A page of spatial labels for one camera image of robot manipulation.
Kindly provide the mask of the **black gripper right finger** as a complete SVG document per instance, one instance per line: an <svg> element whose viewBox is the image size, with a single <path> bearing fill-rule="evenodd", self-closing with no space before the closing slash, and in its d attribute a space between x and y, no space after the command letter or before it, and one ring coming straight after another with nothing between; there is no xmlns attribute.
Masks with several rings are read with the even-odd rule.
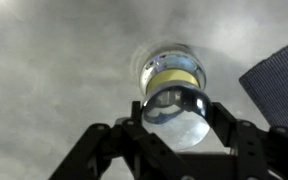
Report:
<svg viewBox="0 0 288 180"><path fill-rule="evenodd" d="M208 121L219 140L233 151L237 180L288 180L288 128L263 131L237 120L221 103L212 103Z"/></svg>

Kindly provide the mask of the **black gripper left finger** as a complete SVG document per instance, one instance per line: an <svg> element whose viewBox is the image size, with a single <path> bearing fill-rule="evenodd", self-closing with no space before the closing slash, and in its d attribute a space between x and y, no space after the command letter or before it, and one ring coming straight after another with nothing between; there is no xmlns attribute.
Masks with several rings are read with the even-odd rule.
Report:
<svg viewBox="0 0 288 180"><path fill-rule="evenodd" d="M134 180L197 180L179 155L144 129L141 115L134 101L131 115L114 126L89 126L48 180L101 180L115 158L124 160Z"/></svg>

